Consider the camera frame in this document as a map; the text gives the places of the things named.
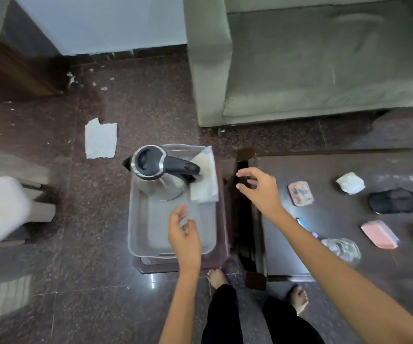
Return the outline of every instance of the kettle lid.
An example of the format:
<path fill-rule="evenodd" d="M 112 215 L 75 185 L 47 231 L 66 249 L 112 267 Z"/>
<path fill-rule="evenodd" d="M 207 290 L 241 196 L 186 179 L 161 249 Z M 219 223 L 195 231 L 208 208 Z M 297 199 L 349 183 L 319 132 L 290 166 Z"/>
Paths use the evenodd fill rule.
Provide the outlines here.
<path fill-rule="evenodd" d="M 156 180 L 164 173 L 167 152 L 157 145 L 140 147 L 132 156 L 132 171 L 141 179 Z"/>

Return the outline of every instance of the human hand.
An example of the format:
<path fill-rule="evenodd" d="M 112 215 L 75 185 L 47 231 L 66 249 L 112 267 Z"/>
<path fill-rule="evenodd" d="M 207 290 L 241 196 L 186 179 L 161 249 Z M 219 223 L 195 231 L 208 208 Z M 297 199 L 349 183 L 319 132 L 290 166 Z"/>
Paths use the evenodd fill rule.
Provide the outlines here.
<path fill-rule="evenodd" d="M 244 168 L 237 172 L 237 177 L 253 177 L 248 183 L 257 185 L 256 189 L 250 189 L 242 183 L 237 188 L 262 212 L 264 216 L 272 220 L 284 212 L 278 195 L 277 181 L 273 176 L 266 174 L 258 168 Z"/>
<path fill-rule="evenodd" d="M 180 264 L 180 272 L 200 271 L 202 245 L 200 243 L 197 225 L 194 220 L 180 226 L 181 221 L 187 216 L 186 203 L 170 213 L 169 217 L 169 242 Z"/>

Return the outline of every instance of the green sofa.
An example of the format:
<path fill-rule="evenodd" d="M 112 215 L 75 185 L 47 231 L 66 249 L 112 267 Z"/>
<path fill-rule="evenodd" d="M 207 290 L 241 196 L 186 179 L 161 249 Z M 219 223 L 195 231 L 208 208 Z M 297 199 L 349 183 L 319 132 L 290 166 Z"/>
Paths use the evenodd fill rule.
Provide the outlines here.
<path fill-rule="evenodd" d="M 413 106 L 413 0 L 184 0 L 201 127 Z"/>

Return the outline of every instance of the black pants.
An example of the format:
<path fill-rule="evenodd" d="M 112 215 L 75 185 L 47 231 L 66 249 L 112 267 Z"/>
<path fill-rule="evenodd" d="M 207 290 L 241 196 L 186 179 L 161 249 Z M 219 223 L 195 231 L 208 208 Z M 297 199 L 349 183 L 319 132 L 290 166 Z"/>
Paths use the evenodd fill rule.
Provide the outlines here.
<path fill-rule="evenodd" d="M 262 309 L 273 344 L 301 342 L 324 343 L 318 332 L 297 316 L 294 307 L 286 301 L 267 298 Z M 207 325 L 202 344 L 243 344 L 238 317 L 238 300 L 235 289 L 227 284 L 216 290 L 208 308 Z"/>

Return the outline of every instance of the person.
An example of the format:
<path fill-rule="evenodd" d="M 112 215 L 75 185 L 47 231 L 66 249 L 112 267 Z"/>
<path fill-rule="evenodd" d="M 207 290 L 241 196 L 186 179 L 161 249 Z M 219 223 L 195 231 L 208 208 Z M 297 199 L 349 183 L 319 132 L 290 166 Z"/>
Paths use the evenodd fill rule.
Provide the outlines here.
<path fill-rule="evenodd" d="M 238 190 L 283 233 L 320 287 L 366 343 L 413 343 L 412 315 L 301 227 L 282 207 L 274 177 L 258 168 L 241 169 L 237 176 L 250 178 L 247 182 L 255 189 L 238 184 Z M 193 220 L 180 226 L 186 216 L 186 204 L 182 204 L 169 217 L 169 242 L 180 264 L 180 276 L 159 344 L 191 343 L 201 243 Z M 208 279 L 216 291 L 208 309 L 202 344 L 242 344 L 235 290 L 220 270 L 209 271 Z M 274 344 L 290 340 L 323 342 L 316 330 L 298 317 L 307 303 L 307 295 L 299 287 L 293 288 L 284 300 L 267 299 L 262 312 Z"/>

